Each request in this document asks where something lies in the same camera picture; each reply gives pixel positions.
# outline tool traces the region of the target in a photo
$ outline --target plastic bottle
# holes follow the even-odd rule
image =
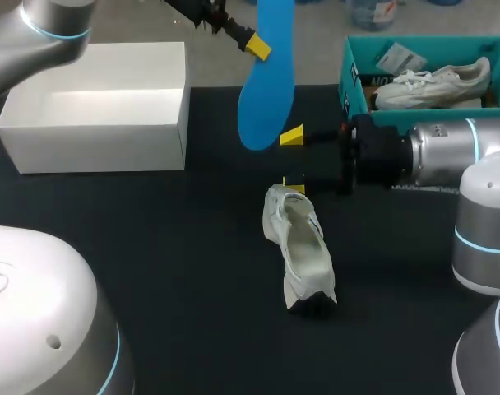
[[[382,30],[392,24],[396,0],[347,0],[353,22],[365,30]]]

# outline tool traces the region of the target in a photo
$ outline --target shoe box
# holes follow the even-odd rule
[[[434,72],[447,65],[464,66],[485,56],[491,63],[491,85],[480,108],[375,110],[372,95],[391,83],[393,74],[380,62],[402,49],[397,71],[413,64],[419,71]],[[500,36],[349,36],[345,41],[340,79],[340,100],[347,119],[370,113],[377,126],[397,126],[401,134],[417,122],[478,119],[500,116]]]

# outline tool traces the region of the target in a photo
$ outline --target white shoe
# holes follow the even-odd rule
[[[469,66],[445,66],[433,74],[407,72],[373,94],[376,109],[449,107],[484,95],[491,82],[491,66],[480,58]]]
[[[285,259],[284,291],[287,309],[298,300],[322,292],[334,303],[334,271],[313,204],[301,193],[273,185],[263,210],[265,237],[281,247]]]

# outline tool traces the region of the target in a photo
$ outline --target blue insole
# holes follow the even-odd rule
[[[272,52],[265,62],[256,60],[239,97],[239,136],[249,150],[272,144],[289,117],[295,83],[293,28],[294,0],[258,0],[257,34]]]

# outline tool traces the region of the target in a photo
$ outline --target black table surface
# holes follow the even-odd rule
[[[298,87],[289,126],[335,128],[337,91]],[[242,147],[239,92],[192,90],[182,172],[22,176],[0,143],[0,225],[84,256],[131,344],[141,395],[454,394],[456,341],[493,301],[452,275],[457,196],[311,196],[339,305],[326,320],[293,316],[261,218],[299,153]],[[334,171],[334,147],[310,152],[305,166]]]

